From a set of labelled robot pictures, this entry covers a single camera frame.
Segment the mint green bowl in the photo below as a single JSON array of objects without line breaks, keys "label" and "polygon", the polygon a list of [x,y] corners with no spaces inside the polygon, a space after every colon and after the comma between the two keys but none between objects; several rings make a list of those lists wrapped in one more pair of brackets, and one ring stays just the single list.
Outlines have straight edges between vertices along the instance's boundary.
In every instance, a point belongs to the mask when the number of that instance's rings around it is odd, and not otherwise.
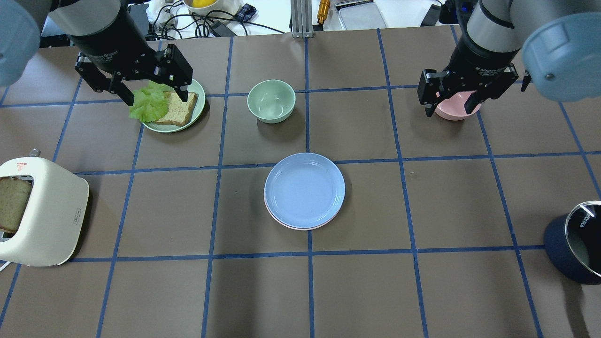
[{"label": "mint green bowl", "polygon": [[294,89],[284,81],[266,80],[248,93],[248,109],[259,121],[278,123],[292,113],[296,103]]}]

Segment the power adapter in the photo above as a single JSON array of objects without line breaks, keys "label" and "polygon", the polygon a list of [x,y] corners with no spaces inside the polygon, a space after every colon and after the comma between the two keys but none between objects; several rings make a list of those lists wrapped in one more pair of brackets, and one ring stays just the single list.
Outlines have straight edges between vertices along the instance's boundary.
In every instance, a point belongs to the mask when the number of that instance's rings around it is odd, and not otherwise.
[{"label": "power adapter", "polygon": [[237,36],[236,33],[232,32],[231,29],[227,28],[227,26],[220,21],[213,22],[209,27],[211,33],[216,37]]}]

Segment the dark blue cup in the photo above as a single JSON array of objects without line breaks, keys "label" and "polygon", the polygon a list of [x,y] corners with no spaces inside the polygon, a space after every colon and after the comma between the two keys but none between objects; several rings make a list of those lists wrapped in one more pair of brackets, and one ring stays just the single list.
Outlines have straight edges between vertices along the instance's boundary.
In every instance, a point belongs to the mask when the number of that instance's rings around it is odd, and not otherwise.
[{"label": "dark blue cup", "polygon": [[549,223],[545,251],[566,277],[601,284],[601,201],[581,203]]}]

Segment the lettuce leaf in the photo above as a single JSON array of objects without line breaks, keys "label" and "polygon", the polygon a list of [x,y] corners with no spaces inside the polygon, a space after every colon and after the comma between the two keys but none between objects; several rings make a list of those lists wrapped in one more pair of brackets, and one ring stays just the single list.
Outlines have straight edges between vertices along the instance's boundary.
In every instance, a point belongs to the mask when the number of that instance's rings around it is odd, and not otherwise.
[{"label": "lettuce leaf", "polygon": [[170,91],[171,87],[148,82],[148,86],[132,91],[133,106],[129,107],[129,117],[140,120],[140,122],[153,122],[167,114],[167,100],[164,91]]}]

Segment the bread slice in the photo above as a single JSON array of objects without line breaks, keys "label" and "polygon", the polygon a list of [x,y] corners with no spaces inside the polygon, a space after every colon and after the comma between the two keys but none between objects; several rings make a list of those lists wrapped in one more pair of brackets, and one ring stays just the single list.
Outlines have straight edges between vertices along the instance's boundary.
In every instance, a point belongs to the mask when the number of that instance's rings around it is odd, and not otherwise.
[{"label": "bread slice", "polygon": [[17,232],[31,188],[24,180],[0,177],[0,229],[4,232]]},{"label": "bread slice", "polygon": [[196,105],[198,94],[191,91],[188,92],[188,101],[182,102],[180,97],[174,91],[166,91],[165,100],[167,100],[167,115],[154,121],[156,124],[170,125],[183,127],[192,119],[192,111]]}]

